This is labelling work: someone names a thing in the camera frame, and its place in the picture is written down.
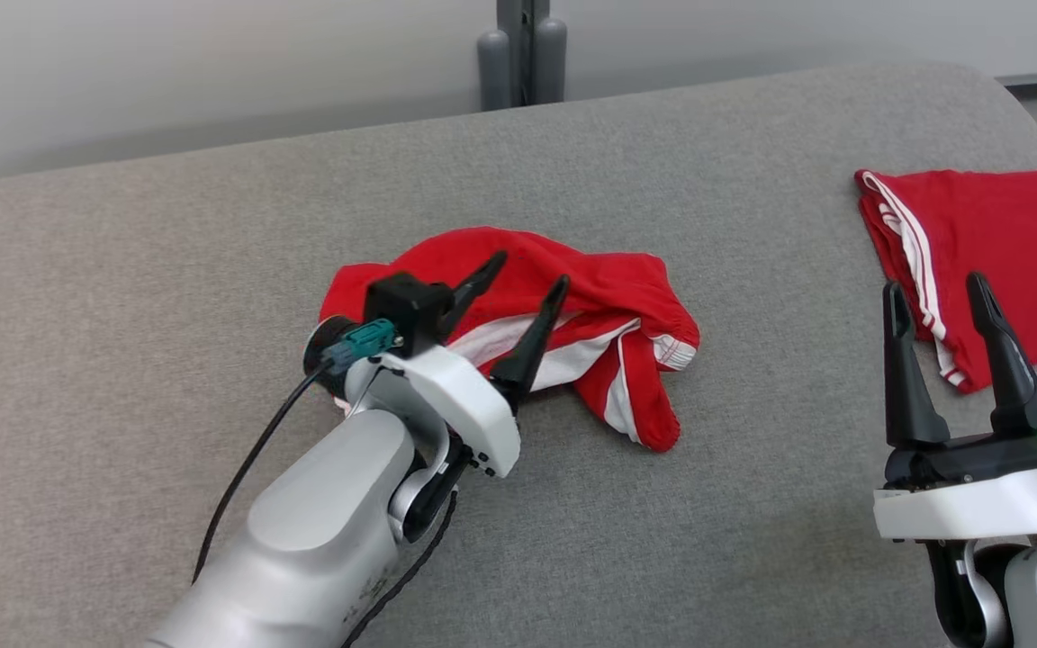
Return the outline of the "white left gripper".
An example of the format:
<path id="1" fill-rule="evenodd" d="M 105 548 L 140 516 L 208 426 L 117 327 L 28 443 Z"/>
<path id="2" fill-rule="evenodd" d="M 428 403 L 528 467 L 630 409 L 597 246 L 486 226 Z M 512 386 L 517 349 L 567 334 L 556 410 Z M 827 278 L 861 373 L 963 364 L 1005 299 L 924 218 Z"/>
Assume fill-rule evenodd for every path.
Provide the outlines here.
<path id="1" fill-rule="evenodd" d="M 491 290 L 507 258 L 506 250 L 495 251 L 454 288 L 450 308 L 437 323 L 440 343 L 446 343 L 473 301 Z M 568 275 L 555 280 L 518 343 L 495 360 L 487 379 L 460 354 L 441 346 L 409 358 L 383 354 L 383 369 L 407 382 L 396 389 L 398 394 L 384 395 L 383 401 L 427 440 L 444 435 L 437 430 L 443 422 L 469 446 L 479 466 L 498 479 L 507 477 L 521 455 L 515 415 L 532 391 L 569 287 Z"/>

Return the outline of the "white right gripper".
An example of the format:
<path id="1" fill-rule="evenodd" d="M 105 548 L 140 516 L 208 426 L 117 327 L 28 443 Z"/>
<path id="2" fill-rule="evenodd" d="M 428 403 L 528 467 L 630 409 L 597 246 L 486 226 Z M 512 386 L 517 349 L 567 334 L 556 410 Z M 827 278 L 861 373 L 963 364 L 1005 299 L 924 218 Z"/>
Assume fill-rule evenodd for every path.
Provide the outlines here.
<path id="1" fill-rule="evenodd" d="M 1011 439 L 966 438 L 934 450 L 894 452 L 888 461 L 892 479 L 873 492 L 878 534 L 888 540 L 1037 535 L 1037 373 L 987 278 L 970 272 L 966 292 L 990 365 L 993 434 Z M 951 440 L 919 368 L 916 332 L 904 287 L 886 283 L 885 432 L 897 450 Z"/>

